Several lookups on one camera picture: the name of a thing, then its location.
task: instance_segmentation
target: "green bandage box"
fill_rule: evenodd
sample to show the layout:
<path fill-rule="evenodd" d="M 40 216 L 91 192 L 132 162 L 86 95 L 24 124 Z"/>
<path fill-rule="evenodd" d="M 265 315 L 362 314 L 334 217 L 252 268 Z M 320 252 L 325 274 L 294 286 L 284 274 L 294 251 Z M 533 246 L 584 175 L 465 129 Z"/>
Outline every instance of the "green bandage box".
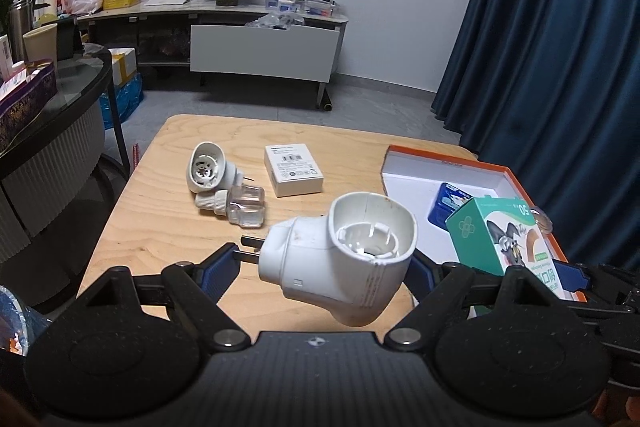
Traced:
<path fill-rule="evenodd" d="M 509 266 L 526 266 L 564 298 L 549 247 L 520 198 L 471 198 L 446 220 L 460 263 L 503 275 Z"/>

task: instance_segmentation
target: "wooden table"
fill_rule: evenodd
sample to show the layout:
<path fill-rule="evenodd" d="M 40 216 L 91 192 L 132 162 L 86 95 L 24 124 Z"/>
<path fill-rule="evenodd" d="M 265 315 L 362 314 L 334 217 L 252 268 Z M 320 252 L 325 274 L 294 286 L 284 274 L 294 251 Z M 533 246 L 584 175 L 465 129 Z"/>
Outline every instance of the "wooden table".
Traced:
<path fill-rule="evenodd" d="M 160 273 L 177 261 L 199 263 L 223 243 L 239 243 L 243 230 L 200 211 L 185 181 L 187 163 L 201 141 L 220 145 L 227 158 L 266 192 L 262 229 L 294 216 L 319 216 L 338 196 L 356 190 L 383 193 L 380 169 L 390 144 L 474 159 L 461 147 L 371 132 L 276 121 L 178 115 L 169 118 L 146 150 L 102 232 L 82 280 L 83 291 L 111 266 L 134 275 Z M 324 174 L 321 194 L 276 198 L 264 167 L 267 145 L 306 143 Z M 253 339 L 262 330 L 345 331 L 329 312 L 284 298 L 281 289 L 258 279 L 257 266 L 243 263 L 220 307 Z M 382 337 L 412 308 L 402 286 L 385 312 L 364 330 Z M 166 316 L 164 309 L 145 311 Z"/>

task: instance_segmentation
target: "blue curtain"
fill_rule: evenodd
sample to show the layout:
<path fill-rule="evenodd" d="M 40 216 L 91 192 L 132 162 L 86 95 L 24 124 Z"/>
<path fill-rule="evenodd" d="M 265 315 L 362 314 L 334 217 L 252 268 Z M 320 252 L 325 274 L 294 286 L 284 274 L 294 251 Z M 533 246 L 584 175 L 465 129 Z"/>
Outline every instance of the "blue curtain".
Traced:
<path fill-rule="evenodd" d="M 571 261 L 640 266 L 639 0 L 470 0 L 432 109 Z"/>

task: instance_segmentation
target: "white cabinet drawer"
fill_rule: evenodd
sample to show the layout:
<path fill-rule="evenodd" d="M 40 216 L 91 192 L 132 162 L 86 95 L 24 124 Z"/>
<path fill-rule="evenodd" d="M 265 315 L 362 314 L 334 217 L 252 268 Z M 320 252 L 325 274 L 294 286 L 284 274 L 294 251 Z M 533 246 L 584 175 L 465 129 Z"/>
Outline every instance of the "white cabinet drawer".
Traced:
<path fill-rule="evenodd" d="M 191 71 L 262 74 L 328 82 L 338 30 L 292 26 L 191 26 Z"/>

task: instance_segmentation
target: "baseboard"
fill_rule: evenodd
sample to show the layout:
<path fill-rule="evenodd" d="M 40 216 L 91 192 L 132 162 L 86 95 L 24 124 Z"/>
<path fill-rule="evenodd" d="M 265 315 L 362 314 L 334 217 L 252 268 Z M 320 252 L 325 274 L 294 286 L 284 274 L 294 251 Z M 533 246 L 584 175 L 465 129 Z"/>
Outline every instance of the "baseboard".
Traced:
<path fill-rule="evenodd" d="M 433 102 L 433 98 L 435 97 L 434 92 L 417 89 L 417 87 L 401 86 L 399 84 L 383 82 L 382 80 L 375 80 L 364 76 L 354 76 L 353 74 L 334 73 L 331 75 L 331 81 L 329 82 L 328 87 L 330 88 L 332 84 L 364 87 L 365 89 L 399 94 L 401 96 L 410 96 L 420 100 L 428 100 L 429 102 Z"/>

